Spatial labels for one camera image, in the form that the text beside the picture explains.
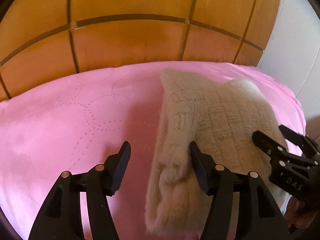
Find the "person's right hand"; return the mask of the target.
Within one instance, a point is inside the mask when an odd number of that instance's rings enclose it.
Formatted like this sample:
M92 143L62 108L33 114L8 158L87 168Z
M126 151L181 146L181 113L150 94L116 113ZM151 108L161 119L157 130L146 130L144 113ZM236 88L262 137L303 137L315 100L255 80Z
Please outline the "person's right hand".
M313 210L309 213L302 214L300 210L303 206L303 202L300 202L294 196L290 198L284 214L284 219L288 228L291 225L294 225L298 229L306 229L311 225L319 210Z

